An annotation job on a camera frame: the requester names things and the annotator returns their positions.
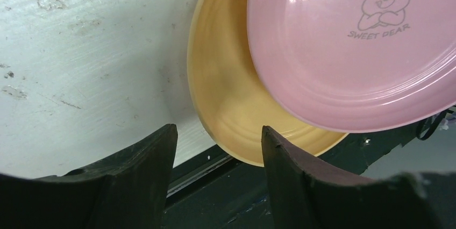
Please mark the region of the beige bear print plate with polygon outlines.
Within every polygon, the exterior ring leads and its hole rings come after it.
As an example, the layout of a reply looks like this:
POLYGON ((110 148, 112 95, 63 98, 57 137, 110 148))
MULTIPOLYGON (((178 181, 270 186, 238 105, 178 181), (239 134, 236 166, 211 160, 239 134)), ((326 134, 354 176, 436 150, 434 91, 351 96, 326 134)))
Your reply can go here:
POLYGON ((255 71, 247 40, 247 0, 198 0, 190 27, 191 99, 214 142, 232 157, 263 166, 262 127, 319 156, 346 134, 308 125, 285 111, 255 71))

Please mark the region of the light pink bottom plate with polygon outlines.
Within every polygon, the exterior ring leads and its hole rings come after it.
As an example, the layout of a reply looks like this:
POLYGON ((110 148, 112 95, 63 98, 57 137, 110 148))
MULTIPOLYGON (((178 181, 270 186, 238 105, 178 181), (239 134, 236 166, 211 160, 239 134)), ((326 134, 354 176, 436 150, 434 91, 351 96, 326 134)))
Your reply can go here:
POLYGON ((455 104, 455 0, 248 0, 252 60, 294 117, 339 132, 455 104))

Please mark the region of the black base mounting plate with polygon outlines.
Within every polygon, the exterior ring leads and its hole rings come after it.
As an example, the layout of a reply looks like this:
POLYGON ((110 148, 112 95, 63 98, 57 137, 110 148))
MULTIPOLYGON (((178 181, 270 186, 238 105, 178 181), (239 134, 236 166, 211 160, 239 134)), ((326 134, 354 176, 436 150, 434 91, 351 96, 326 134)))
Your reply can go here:
POLYGON ((353 134, 320 157, 266 131, 266 168, 211 147, 174 169, 161 228, 455 228, 455 172, 362 173, 455 109, 413 125, 353 134))

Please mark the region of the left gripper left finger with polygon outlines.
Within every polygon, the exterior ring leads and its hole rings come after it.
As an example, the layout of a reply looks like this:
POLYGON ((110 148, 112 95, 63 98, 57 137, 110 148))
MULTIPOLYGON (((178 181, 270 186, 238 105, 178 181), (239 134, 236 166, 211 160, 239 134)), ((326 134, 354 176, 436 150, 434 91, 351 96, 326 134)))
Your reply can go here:
POLYGON ((177 146, 177 126, 157 131, 106 158, 67 173, 101 178, 88 228, 160 228, 177 146))

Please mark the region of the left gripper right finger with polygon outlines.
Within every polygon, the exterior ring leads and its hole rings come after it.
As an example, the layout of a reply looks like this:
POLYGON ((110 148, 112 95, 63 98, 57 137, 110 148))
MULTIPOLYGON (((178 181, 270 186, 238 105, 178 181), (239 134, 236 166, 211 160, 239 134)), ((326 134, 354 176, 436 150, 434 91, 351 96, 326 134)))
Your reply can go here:
POLYGON ((372 180, 337 168, 298 148, 270 126, 261 147, 275 228, 323 228, 312 187, 355 186, 372 180))

